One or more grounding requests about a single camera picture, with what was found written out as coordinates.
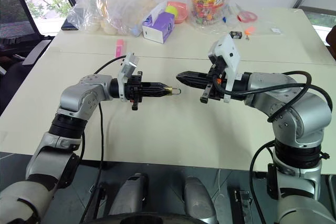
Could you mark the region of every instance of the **black chair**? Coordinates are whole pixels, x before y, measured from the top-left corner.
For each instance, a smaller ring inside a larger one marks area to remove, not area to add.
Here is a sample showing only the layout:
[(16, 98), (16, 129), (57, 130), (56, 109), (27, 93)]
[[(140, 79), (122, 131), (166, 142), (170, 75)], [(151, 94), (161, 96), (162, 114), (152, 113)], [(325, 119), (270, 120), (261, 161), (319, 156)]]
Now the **black chair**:
[(0, 68), (0, 115), (53, 38), (40, 34), (25, 0), (0, 0), (0, 56), (23, 56)]
[(336, 60), (336, 26), (334, 26), (331, 29), (331, 31), (328, 33), (325, 40), (330, 45), (330, 46), (327, 46), (327, 49), (329, 50), (330, 54)]

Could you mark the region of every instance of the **black floor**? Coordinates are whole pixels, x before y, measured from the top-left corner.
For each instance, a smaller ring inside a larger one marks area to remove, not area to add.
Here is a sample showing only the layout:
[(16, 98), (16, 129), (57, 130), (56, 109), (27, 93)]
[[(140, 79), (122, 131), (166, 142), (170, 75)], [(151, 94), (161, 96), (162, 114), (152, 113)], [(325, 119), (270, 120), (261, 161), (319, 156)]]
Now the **black floor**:
[[(23, 180), (30, 156), (0, 153), (0, 190)], [(78, 223), (90, 197), (98, 170), (80, 165), (73, 183), (56, 192), (42, 223)], [(146, 173), (149, 177), (149, 195), (144, 211), (184, 214), (182, 201), (182, 181), (187, 176), (198, 177), (207, 188), (216, 208), (219, 223), (232, 223), (232, 212), (228, 197), (228, 187), (249, 190), (248, 172), (240, 170), (212, 169), (199, 167), (113, 163), (110, 162), (102, 173), (101, 181), (118, 188), (134, 173)], [(277, 202), (266, 193), (266, 180), (254, 180), (256, 195), (267, 223), (274, 223)], [(322, 178), (320, 201), (331, 211), (325, 176)], [(102, 201), (99, 215), (103, 215), (106, 202)], [(255, 205), (252, 204), (253, 223), (260, 223)]]

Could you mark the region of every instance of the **mesh chair back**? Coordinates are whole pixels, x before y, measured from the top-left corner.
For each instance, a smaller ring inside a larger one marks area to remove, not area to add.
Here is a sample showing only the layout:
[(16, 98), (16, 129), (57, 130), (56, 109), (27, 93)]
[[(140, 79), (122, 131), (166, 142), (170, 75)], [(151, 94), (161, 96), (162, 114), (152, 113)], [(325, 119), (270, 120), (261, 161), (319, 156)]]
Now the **mesh chair back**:
[(0, 0), (0, 44), (41, 39), (25, 0)]

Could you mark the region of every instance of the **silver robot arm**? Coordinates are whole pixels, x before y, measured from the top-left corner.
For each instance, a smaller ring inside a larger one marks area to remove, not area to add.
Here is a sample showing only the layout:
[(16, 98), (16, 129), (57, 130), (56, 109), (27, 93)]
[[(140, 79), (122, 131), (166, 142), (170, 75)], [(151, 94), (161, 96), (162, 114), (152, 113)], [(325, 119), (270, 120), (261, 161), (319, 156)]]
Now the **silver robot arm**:
[[(230, 102), (244, 100), (247, 106), (268, 116), (291, 101), (302, 90), (283, 88), (262, 93), (235, 95), (282, 84), (296, 83), (281, 73), (237, 74), (240, 56), (230, 36), (213, 44), (208, 73), (183, 72), (176, 77), (183, 84), (203, 89), (201, 102), (208, 99)], [(277, 223), (336, 223), (320, 197), (323, 131), (331, 121), (331, 109), (319, 96), (303, 97), (272, 121), (275, 135), (273, 164), (268, 165), (268, 194), (279, 200)]]
[(73, 153), (95, 108), (101, 101), (121, 98), (138, 109), (142, 97), (171, 95), (173, 88), (159, 82), (141, 82), (142, 73), (133, 76), (138, 58), (129, 53), (118, 77), (91, 74), (64, 90), (60, 105), (26, 169), (26, 180), (14, 183), (0, 193), (0, 223), (37, 223), (46, 213), (58, 188), (69, 186), (79, 165)]

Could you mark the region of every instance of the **purple tissue box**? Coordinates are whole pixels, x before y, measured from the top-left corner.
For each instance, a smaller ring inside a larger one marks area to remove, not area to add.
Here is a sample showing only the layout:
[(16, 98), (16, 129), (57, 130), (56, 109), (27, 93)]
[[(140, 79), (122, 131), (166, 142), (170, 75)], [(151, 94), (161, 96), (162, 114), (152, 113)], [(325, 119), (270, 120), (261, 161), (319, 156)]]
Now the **purple tissue box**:
[(174, 14), (163, 12), (153, 24), (150, 15), (142, 23), (143, 37), (163, 44), (175, 27), (174, 21)]

